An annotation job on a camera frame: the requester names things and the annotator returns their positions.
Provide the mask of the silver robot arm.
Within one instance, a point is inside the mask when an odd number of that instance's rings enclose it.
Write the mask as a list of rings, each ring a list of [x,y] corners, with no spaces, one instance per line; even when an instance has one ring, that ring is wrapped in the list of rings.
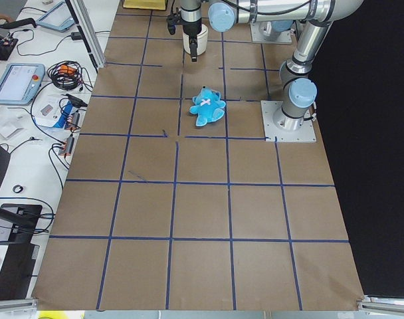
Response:
[[[282,106],[274,113],[274,125],[289,132],[302,126],[306,111],[317,95],[316,85],[307,76],[331,24],[354,13],[361,1],[210,1],[209,22],[223,33],[239,23],[305,21],[296,49],[280,67],[284,90]]]

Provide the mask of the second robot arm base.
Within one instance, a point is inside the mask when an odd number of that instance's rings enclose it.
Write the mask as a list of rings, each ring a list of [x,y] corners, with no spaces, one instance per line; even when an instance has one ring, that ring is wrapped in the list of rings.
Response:
[[[293,24],[293,20],[252,23],[250,24],[252,42],[290,45],[292,43],[290,30]]]

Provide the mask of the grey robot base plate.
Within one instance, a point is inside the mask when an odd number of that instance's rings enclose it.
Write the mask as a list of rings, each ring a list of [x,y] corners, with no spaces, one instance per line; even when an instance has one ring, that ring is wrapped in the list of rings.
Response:
[[[309,111],[301,119],[292,119],[282,113],[283,101],[260,102],[264,137],[267,142],[315,143],[316,135],[312,120],[306,120]]]

